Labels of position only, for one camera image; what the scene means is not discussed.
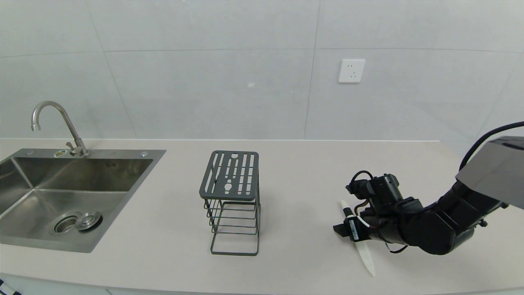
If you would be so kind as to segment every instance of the faucet handle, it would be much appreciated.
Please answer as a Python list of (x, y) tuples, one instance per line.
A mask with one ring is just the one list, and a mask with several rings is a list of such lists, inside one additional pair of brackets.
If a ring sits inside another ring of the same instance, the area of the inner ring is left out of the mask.
[(77, 154), (77, 152), (74, 150), (74, 147), (73, 147), (73, 144), (72, 144), (72, 143), (70, 143), (70, 142), (68, 141), (68, 142), (65, 143), (65, 145), (67, 145), (67, 146), (71, 149), (71, 151), (69, 152), (71, 155), (74, 156), (74, 155)]

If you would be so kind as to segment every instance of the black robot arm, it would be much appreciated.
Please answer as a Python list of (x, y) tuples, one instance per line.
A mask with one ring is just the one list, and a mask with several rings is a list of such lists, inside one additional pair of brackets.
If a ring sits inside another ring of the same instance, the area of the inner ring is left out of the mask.
[(503, 136), (486, 143), (457, 174), (456, 182), (439, 200), (423, 207), (403, 198), (392, 174), (356, 180), (346, 189), (369, 203), (360, 215), (334, 226), (353, 241), (381, 240), (417, 246), (436, 255), (447, 254), (467, 241), (486, 215), (508, 204), (524, 209), (524, 137)]
[[(447, 254), (471, 238), (475, 226), (487, 225), (487, 214), (505, 206), (457, 181), (437, 202), (424, 208), (418, 199), (402, 198), (397, 179), (391, 174), (354, 183), (348, 190), (357, 198), (369, 196), (366, 199), (370, 202), (360, 218), (354, 217), (356, 241), (374, 239), (417, 246), (437, 255)], [(347, 223), (343, 224), (347, 231), (340, 226), (335, 226), (335, 231), (355, 240)]]

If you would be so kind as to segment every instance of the cable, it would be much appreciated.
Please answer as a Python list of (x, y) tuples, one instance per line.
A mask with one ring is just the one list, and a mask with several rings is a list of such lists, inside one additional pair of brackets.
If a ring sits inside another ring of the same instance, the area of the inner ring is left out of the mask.
[(391, 251), (391, 250), (390, 250), (389, 252), (391, 252), (391, 253), (393, 253), (393, 254), (398, 254), (398, 253), (404, 251), (406, 248), (408, 248), (407, 245), (404, 246), (404, 247), (402, 247), (402, 248), (400, 248), (400, 249), (398, 249), (398, 250), (396, 250), (396, 251)]
[(353, 209), (353, 212), (355, 213), (355, 216), (358, 216), (357, 209), (359, 209), (360, 207), (365, 207), (368, 203), (369, 203), (369, 199), (366, 199), (363, 203), (360, 203), (360, 204), (356, 205), (355, 208)]
[(524, 127), (524, 121), (521, 121), (521, 122), (515, 122), (515, 123), (511, 123), (511, 124), (508, 124), (508, 125), (504, 125), (504, 126), (500, 126), (498, 128), (495, 128), (489, 132), (487, 132), (486, 134), (482, 135), (481, 138), (479, 138), (470, 148), (469, 151), (467, 151), (466, 155), (464, 156), (464, 158), (462, 159), (462, 162), (460, 163), (460, 167), (458, 168), (458, 170), (461, 170), (462, 168), (464, 168), (464, 166), (466, 166), (467, 164), (467, 161), (470, 160), (471, 156), (473, 155), (473, 153), (475, 153), (475, 151), (478, 149), (478, 147), (484, 142), (486, 141), (490, 136), (494, 135), (494, 134), (497, 134), (497, 133), (500, 133), (502, 131), (506, 131), (506, 130), (509, 130), (509, 129), (513, 129), (513, 128), (517, 128), (517, 127)]
[(371, 173), (370, 173), (369, 171), (366, 171), (366, 170), (360, 170), (360, 171), (358, 171), (358, 172), (353, 176), (353, 178), (351, 179), (350, 184), (354, 183), (355, 180), (357, 179), (357, 177), (358, 177), (359, 175), (361, 175), (361, 174), (364, 174), (364, 173), (366, 173), (367, 175), (369, 175), (369, 178), (373, 179), (373, 175), (371, 175)]
[[(358, 172), (353, 176), (353, 178), (352, 178), (351, 181), (350, 181), (349, 186), (352, 186), (353, 183), (355, 182), (355, 180), (357, 179), (357, 177), (358, 177), (359, 175), (361, 175), (361, 174), (364, 174), (364, 173), (367, 174), (367, 175), (369, 176), (370, 179), (373, 179), (373, 175), (371, 175), (371, 173), (370, 173), (369, 171), (366, 171), (366, 170), (360, 170), (360, 171), (358, 171)], [(357, 209), (360, 208), (360, 207), (364, 207), (364, 206), (366, 206), (368, 203), (369, 203), (369, 198), (367, 198), (364, 202), (362, 202), (362, 203), (356, 205), (355, 208), (353, 209), (353, 212), (354, 212), (355, 216), (358, 216), (358, 211), (357, 211)]]

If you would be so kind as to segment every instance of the white countertop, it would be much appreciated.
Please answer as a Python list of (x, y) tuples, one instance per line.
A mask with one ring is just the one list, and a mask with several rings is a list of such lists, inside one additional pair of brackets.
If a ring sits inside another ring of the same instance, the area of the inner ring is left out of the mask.
[[(445, 256), (390, 254), (368, 241), (377, 276), (332, 226), (358, 170), (395, 174), (404, 197), (427, 205), (454, 183), (460, 159), (439, 142), (85, 140), (91, 149), (165, 149), (90, 254), (2, 245), (0, 271), (102, 287), (244, 294), (430, 294), (523, 287), (524, 212), (498, 209)], [(64, 140), (1, 140), (1, 157)], [(214, 150), (260, 154), (256, 257), (212, 255), (200, 183)]]

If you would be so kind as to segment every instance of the sink basin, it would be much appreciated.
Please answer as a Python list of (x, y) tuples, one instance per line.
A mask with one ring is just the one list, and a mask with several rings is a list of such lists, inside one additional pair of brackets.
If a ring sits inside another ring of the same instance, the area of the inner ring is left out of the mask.
[(92, 252), (165, 153), (90, 152), (22, 149), (0, 162), (0, 243)]

